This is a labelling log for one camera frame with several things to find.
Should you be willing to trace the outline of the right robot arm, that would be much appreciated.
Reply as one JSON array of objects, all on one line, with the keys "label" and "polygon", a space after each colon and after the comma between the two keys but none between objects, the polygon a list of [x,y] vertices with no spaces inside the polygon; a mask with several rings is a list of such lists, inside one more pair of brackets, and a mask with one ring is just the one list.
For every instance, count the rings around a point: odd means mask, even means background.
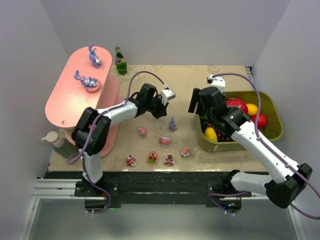
[{"label": "right robot arm", "polygon": [[241,109],[228,108],[224,94],[217,87],[193,89],[188,112],[206,117],[215,128],[249,151],[268,172],[261,175],[233,170],[218,187],[221,193],[257,193],[285,209],[306,187],[312,168],[287,157],[255,128]]}]

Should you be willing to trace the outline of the purple bunny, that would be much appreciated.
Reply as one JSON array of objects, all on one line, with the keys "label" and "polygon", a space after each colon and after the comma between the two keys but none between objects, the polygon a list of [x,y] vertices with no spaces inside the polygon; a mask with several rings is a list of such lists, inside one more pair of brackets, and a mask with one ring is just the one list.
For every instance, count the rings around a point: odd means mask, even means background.
[{"label": "purple bunny", "polygon": [[75,71],[73,77],[80,81],[81,85],[88,93],[96,93],[101,88],[101,82],[97,78],[81,75],[79,70]]}]

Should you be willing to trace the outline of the purple bunny figure toy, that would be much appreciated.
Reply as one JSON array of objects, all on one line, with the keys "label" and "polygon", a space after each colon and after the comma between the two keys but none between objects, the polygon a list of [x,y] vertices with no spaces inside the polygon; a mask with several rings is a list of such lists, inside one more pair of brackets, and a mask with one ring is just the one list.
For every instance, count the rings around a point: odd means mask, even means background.
[{"label": "purple bunny figure toy", "polygon": [[95,68],[100,68],[102,61],[99,59],[99,57],[97,56],[95,50],[94,50],[94,44],[91,43],[88,46],[88,50],[89,50],[89,60],[91,61],[91,65]]}]

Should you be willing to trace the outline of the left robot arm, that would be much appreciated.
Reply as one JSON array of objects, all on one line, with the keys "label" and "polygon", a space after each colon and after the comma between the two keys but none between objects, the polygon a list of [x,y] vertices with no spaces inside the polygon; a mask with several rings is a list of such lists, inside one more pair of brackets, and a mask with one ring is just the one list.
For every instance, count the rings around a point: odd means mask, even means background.
[{"label": "left robot arm", "polygon": [[119,104],[104,109],[86,108],[71,134],[79,153],[70,156],[67,163],[71,165],[81,159],[84,179],[96,184],[103,177],[101,151],[110,128],[146,112],[150,112],[156,119],[164,117],[167,115],[169,100],[175,97],[176,93],[168,87],[158,92],[155,86],[145,83],[139,92]]}]

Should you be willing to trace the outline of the small purple bunny cupcake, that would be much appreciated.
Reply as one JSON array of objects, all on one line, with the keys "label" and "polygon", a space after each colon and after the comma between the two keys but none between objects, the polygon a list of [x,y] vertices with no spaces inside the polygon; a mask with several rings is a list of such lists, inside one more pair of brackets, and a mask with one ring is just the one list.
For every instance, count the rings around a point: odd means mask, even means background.
[{"label": "small purple bunny cupcake", "polygon": [[172,132],[176,131],[178,129],[178,125],[175,122],[175,117],[173,116],[170,119],[169,125],[168,125],[168,129]]}]

